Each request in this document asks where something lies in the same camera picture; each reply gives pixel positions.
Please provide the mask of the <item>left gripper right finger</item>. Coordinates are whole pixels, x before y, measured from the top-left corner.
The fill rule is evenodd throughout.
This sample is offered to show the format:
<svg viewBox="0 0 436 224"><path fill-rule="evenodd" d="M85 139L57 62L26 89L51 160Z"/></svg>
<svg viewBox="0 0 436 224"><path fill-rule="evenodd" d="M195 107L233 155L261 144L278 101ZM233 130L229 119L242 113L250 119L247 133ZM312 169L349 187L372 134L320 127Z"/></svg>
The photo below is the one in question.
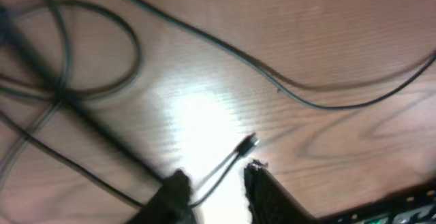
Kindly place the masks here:
<svg viewBox="0 0 436 224"><path fill-rule="evenodd" d="M266 164L258 160L248 163L244 184L253 224L318 223L273 177Z"/></svg>

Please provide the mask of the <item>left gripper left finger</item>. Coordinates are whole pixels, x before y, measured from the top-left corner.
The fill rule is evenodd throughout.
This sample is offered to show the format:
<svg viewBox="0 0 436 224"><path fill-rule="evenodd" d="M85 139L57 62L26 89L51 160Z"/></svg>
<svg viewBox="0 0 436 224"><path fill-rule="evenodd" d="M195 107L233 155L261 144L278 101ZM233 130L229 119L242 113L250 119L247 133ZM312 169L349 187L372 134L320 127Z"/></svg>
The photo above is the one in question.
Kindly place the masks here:
<svg viewBox="0 0 436 224"><path fill-rule="evenodd" d="M196 224L196 216L189 207L191 196L189 177L177 170L126 224Z"/></svg>

